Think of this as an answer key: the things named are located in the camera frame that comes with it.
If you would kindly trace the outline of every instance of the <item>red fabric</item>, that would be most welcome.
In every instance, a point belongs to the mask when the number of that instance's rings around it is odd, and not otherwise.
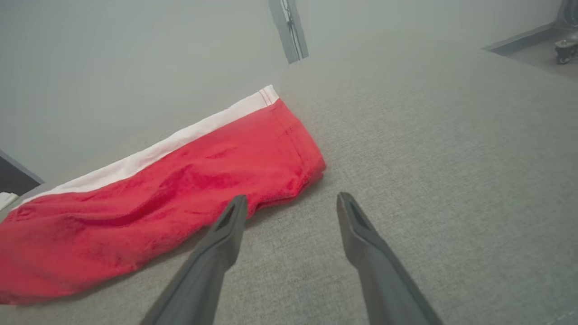
[[[0,302],[67,296],[142,267],[247,195],[249,216],[322,177],[323,157],[281,100],[87,193],[36,198],[0,224]]]

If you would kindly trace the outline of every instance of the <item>caster wheel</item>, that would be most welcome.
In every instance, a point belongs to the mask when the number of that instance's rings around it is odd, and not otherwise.
[[[570,62],[569,57],[561,57],[561,56],[556,57],[556,64],[566,64],[568,62]]]

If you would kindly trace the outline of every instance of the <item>gray fabric surface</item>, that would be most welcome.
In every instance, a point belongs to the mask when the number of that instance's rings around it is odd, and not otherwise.
[[[578,323],[578,83],[496,54],[412,34],[360,41],[207,96],[61,180],[269,83],[328,168],[296,201],[249,221],[216,324],[367,324],[339,191],[355,196],[446,324]],[[0,306],[2,322],[135,324],[197,238],[88,292]]]

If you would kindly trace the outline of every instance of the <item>white wall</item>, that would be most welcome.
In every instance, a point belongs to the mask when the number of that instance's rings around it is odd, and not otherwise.
[[[0,148],[50,180],[286,65],[267,0],[1,0]]]
[[[417,29],[478,48],[552,23],[562,0],[296,0],[311,55],[348,38]]]

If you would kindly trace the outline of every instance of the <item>red and white cloth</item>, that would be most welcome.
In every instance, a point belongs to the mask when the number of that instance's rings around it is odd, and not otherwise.
[[[238,194],[295,198],[325,162],[272,86],[169,138],[36,195],[0,223],[0,303],[67,296],[142,267]]]

